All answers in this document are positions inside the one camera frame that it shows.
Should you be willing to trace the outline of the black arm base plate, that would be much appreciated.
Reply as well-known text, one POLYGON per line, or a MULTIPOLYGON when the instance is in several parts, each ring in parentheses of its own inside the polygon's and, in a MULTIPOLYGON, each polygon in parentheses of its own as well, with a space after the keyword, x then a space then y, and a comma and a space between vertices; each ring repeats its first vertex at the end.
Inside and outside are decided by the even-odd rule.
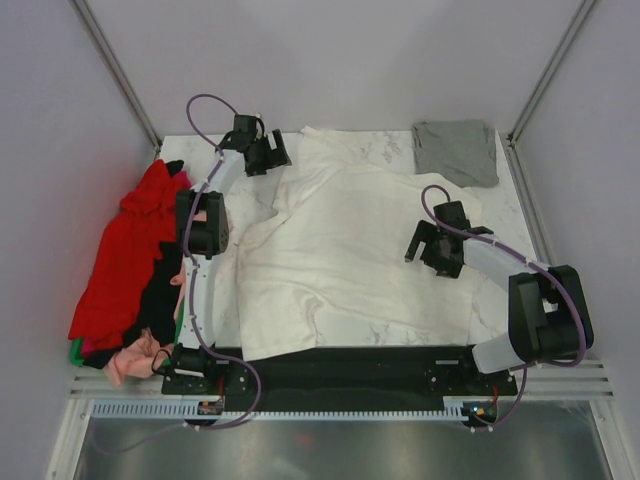
POLYGON ((516 394, 507 371, 480 373, 468 347, 328 347, 229 369, 220 385, 243 411, 268 407, 435 407, 447 397, 516 394))

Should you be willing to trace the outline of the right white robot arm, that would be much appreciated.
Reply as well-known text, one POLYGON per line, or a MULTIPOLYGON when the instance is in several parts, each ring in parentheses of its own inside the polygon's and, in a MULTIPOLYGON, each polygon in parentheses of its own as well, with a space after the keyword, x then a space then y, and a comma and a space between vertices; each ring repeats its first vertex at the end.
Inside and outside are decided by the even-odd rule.
POLYGON ((578 272, 527 259, 484 226, 473 228, 460 201, 434 207, 417 223, 405 254, 416 256, 438 276, 456 279, 462 269, 479 271, 508 298, 507 332, 471 348, 472 360, 458 368, 467 392, 483 392, 494 373, 536 362, 574 366, 594 341, 578 272))

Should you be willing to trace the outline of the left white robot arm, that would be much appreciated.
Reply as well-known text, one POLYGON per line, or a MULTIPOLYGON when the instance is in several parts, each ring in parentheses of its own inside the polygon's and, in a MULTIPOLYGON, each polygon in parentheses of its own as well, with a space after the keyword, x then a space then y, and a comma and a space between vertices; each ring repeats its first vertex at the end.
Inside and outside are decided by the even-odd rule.
POLYGON ((215 277, 231 240, 225 196, 240 176, 264 175, 290 163, 279 130, 268 133, 260 117, 236 114, 232 129, 214 145, 211 172, 192 189, 177 194, 184 297, 177 340, 163 371, 163 394, 221 395, 220 382, 229 369, 239 367, 242 380, 254 375, 239 355, 215 350, 213 329, 205 325, 212 313, 215 277))

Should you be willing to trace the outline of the white coca-cola t shirt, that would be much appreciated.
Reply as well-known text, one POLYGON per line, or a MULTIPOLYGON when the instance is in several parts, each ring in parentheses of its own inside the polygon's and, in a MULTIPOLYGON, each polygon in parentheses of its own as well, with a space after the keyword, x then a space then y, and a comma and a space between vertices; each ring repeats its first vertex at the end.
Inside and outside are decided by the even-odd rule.
POLYGON ((360 321, 413 330, 429 345, 467 343, 476 274, 451 280, 405 259, 423 204, 446 196, 480 217, 480 201, 438 174, 394 173, 346 132, 303 129, 273 217, 239 244, 244 357, 311 349, 328 327, 345 333, 360 321))

